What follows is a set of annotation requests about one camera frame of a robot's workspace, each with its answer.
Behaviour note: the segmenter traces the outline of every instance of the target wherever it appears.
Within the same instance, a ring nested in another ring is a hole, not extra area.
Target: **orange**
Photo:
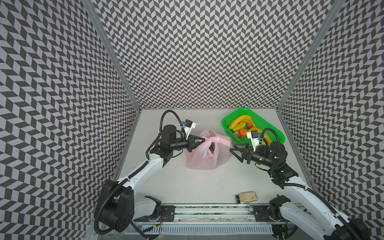
[[[240,133],[240,135],[242,137],[246,137],[247,136],[247,132],[248,132],[248,130],[245,129],[245,128],[242,128],[242,129],[239,130],[239,133]]]

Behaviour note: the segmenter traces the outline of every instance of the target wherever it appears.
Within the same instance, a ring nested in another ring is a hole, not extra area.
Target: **black and white zigzag wallpaper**
[[[275,107],[333,0],[93,0],[142,108]]]
[[[283,109],[319,191],[381,240],[383,12],[383,1],[347,1]]]
[[[81,239],[136,115],[78,0],[1,0],[0,239]]]

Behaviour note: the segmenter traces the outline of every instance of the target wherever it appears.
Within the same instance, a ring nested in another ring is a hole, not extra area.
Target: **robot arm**
[[[290,199],[277,196],[270,201],[270,217],[275,221],[281,219],[291,221],[315,240],[368,240],[367,226],[361,220],[350,219],[332,207],[286,164],[288,154],[283,144],[272,142],[269,146],[262,146],[264,133],[265,131],[259,137],[257,131],[248,132],[247,137],[253,146],[251,147],[249,143],[234,144],[235,148],[231,148],[230,152],[240,162],[246,160],[249,164],[254,161],[270,167],[268,173],[272,176],[272,181],[300,201],[309,211],[304,212],[292,204]]]
[[[175,114],[182,131],[176,130],[174,125],[162,127],[164,115],[168,112]],[[161,202],[150,196],[141,199],[135,198],[135,190],[139,189],[155,172],[168,163],[173,157],[174,150],[187,149],[191,152],[205,141],[202,137],[190,134],[195,126],[196,124],[190,120],[181,122],[172,110],[164,112],[161,117],[161,132],[147,150],[147,159],[116,182],[108,180],[103,185],[94,215],[94,230],[97,234],[106,234],[114,229],[122,232],[132,223],[132,219],[139,217],[149,216],[154,220],[159,217]],[[176,137],[177,132],[180,133],[181,137]],[[109,228],[100,230],[99,222],[104,223]]]

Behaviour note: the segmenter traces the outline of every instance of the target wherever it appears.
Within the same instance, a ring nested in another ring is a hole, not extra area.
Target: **banana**
[[[255,124],[250,120],[244,119],[243,122],[250,123],[253,127],[256,127]]]
[[[252,118],[251,116],[249,115],[241,115],[240,117],[236,118],[235,120],[232,121],[232,123],[229,125],[229,129],[233,129],[237,124],[239,124],[240,122],[243,122],[243,121],[250,121],[250,123],[252,123],[252,125],[255,125],[252,121]]]
[[[262,132],[262,131],[261,131],[259,128],[257,128],[257,127],[252,127],[252,128],[250,128],[250,129],[248,130],[248,132],[251,132],[251,131],[257,131],[257,132],[259,132],[259,133]]]
[[[240,122],[234,128],[232,128],[232,131],[233,132],[239,131],[240,129],[245,128],[246,125],[247,125],[246,122]]]

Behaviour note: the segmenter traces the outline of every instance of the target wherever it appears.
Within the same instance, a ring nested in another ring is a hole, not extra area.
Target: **apple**
[[[239,133],[239,131],[236,131],[236,132],[234,132],[233,134],[235,134],[236,137],[238,137],[238,138],[241,140],[241,134]]]

